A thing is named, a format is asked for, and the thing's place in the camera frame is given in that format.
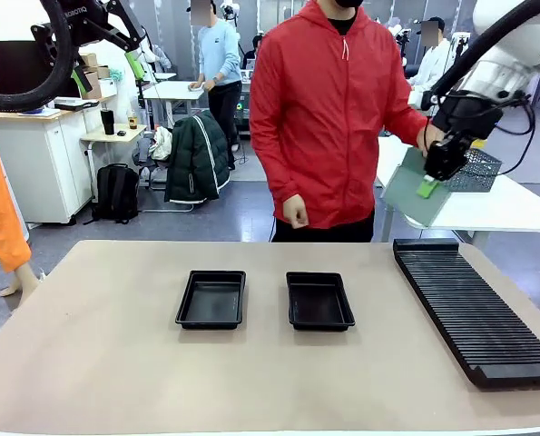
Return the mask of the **person's right hand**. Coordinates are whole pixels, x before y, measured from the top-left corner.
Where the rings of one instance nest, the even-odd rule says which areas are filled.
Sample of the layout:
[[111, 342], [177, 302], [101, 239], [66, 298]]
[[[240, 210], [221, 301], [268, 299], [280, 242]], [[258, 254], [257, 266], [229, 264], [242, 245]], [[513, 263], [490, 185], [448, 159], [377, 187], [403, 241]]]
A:
[[309, 225], [306, 204], [299, 194], [291, 196], [283, 203], [283, 214], [293, 229], [300, 229]]

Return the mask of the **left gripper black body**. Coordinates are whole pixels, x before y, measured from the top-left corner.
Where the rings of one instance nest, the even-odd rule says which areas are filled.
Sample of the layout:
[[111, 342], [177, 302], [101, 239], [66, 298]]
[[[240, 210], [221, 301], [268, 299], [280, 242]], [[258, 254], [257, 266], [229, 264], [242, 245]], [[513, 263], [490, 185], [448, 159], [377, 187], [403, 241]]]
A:
[[108, 12], [101, 1], [59, 0], [58, 5], [67, 21], [72, 46], [111, 40]]

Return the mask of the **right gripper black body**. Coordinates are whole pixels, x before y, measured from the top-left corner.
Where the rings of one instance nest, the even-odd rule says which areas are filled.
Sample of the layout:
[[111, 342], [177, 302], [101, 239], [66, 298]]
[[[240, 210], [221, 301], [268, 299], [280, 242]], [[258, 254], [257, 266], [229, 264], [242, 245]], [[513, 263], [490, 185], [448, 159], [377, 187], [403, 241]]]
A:
[[454, 92], [443, 97], [431, 123], [445, 134], [463, 134], [485, 140], [503, 116], [496, 102]]

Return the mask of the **person's left hand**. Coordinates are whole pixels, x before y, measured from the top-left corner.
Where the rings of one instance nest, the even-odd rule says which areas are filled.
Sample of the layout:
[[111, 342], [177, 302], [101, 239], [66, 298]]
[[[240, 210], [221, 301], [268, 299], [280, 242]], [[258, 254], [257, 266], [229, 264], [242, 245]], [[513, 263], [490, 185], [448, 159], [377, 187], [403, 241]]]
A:
[[426, 124], [417, 134], [417, 148], [424, 157], [427, 157], [430, 146], [434, 142], [441, 142], [445, 133], [434, 126], [432, 123]]

